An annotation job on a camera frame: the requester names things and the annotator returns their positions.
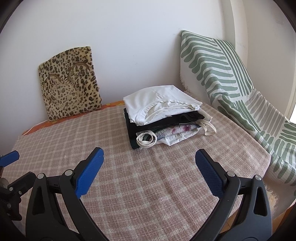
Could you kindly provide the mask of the pink plaid blanket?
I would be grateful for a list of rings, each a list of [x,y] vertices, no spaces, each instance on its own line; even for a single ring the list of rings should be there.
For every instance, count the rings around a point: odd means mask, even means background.
[[[27,172],[61,175],[86,159],[96,147],[104,162],[82,202],[110,240],[189,240],[218,199],[195,164],[205,149],[225,170],[240,177],[263,176],[270,155],[247,132],[204,104],[217,133],[196,135],[172,146],[132,149],[123,106],[65,120],[20,136],[18,161],[6,167],[13,182]]]

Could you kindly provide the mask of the leopard print cushion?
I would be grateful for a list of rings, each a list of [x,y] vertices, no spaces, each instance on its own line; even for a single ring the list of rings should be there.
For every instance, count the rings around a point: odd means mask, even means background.
[[[38,77],[49,121],[101,109],[91,47],[75,47],[53,56],[39,65]]]

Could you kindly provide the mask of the folded black garment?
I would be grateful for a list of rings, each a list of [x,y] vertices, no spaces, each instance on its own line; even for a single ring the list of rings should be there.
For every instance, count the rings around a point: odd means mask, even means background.
[[[125,115],[125,122],[128,131],[129,142],[133,150],[140,148],[136,143],[137,133],[151,130],[151,131],[159,131],[163,128],[176,126],[182,123],[193,123],[197,120],[205,119],[205,117],[200,114],[198,111],[191,111],[188,113],[181,113],[173,116],[169,116],[167,118],[163,118],[161,120],[155,121],[148,125],[137,126],[135,123],[132,123],[129,119],[128,112],[126,108],[123,109]]]

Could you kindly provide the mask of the orange floral bed sheet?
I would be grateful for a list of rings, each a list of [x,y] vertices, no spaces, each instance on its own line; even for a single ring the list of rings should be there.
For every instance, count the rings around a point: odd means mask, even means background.
[[[112,107],[115,107],[115,106],[121,106],[121,105],[124,105],[124,101],[120,100],[120,101],[116,101],[116,102],[112,102],[112,103],[108,103],[108,104],[104,104],[101,106],[101,109],[98,109],[98,111],[101,111],[101,110],[104,110],[106,108],[112,108]],[[64,121],[67,121],[67,120],[70,120],[70,119],[73,119],[73,118],[79,118],[85,114],[88,114],[88,113],[81,113],[81,114],[78,114],[78,115],[73,115],[73,116],[69,116],[69,117],[66,117],[66,118],[62,118],[60,120],[55,120],[55,121],[49,121],[49,120],[45,120],[41,123],[38,123],[36,125],[34,125],[33,127],[31,127],[30,129],[24,131],[22,133],[22,136],[26,136],[26,135],[30,135],[40,129],[43,129],[43,128],[47,128],[47,127],[50,127],[50,126],[53,126],[55,124],[58,124],[58,123],[62,123]]]

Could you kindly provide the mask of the folded cream white garment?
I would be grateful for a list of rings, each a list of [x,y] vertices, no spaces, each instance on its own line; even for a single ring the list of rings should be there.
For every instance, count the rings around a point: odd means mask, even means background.
[[[123,98],[131,123],[145,126],[169,116],[199,110],[202,102],[174,85],[161,85],[138,90]]]

